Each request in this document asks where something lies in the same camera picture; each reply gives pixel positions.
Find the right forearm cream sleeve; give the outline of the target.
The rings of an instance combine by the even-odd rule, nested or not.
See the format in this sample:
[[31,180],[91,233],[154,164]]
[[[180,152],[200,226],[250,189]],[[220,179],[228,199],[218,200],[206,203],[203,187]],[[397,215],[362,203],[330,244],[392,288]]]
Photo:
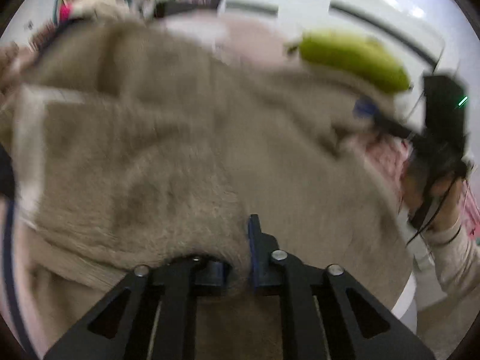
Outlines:
[[479,287],[479,246],[461,226],[427,230],[423,236],[433,257],[437,280],[449,297],[461,299]]

